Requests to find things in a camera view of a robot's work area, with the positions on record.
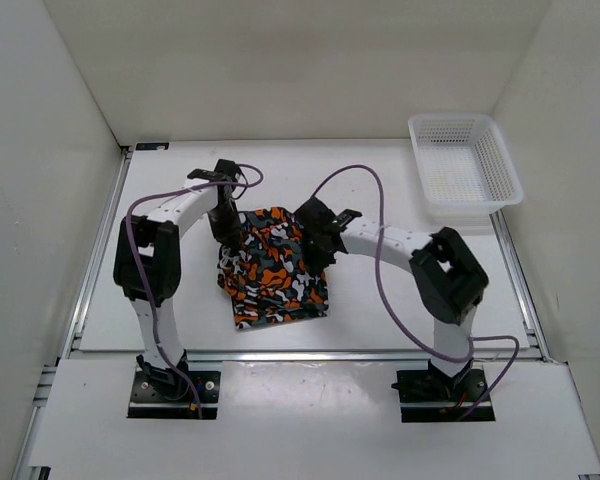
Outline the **orange camouflage shorts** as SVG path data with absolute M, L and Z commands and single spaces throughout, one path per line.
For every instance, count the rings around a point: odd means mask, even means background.
M 325 317 L 328 284 L 312 273 L 302 252 L 303 232 L 283 207 L 239 213 L 240 243 L 221 246 L 217 285 L 231 301 L 235 328 L 262 329 Z

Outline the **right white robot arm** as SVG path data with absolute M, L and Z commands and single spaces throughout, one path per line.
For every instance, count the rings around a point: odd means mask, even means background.
M 407 337 L 430 355 L 429 387 L 450 400 L 466 384 L 474 348 L 473 319 L 489 278 L 461 235 L 450 227 L 432 234 L 386 226 L 362 213 L 345 209 L 336 214 L 312 197 L 295 212 L 303 232 L 302 251 L 308 269 L 322 271 L 338 253 L 361 255 L 375 262 L 374 275 L 387 263 L 412 275 L 420 299 L 434 319 L 434 345 Z

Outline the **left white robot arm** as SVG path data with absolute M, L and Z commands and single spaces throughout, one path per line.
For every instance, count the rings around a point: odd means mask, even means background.
M 238 187 L 249 187 L 242 166 L 220 159 L 211 171 L 193 170 L 176 191 L 133 201 L 121 220 L 114 283 L 141 328 L 145 351 L 137 357 L 138 366 L 168 400 L 182 398 L 190 386 L 173 307 L 182 275 L 180 241 L 207 218 L 216 242 L 236 250 L 241 222 L 233 192 Z

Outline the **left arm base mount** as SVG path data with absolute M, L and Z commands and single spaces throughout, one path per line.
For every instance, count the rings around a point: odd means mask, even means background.
M 197 404 L 188 383 L 178 375 L 160 381 L 147 369 L 137 366 L 127 407 L 129 419 L 215 420 L 221 391 L 221 372 L 187 372 L 200 403 Z

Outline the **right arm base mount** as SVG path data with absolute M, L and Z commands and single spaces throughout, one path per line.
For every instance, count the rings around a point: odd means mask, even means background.
M 494 422 L 488 383 L 482 369 L 472 368 L 450 387 L 429 369 L 398 370 L 391 388 L 398 393 L 402 423 Z

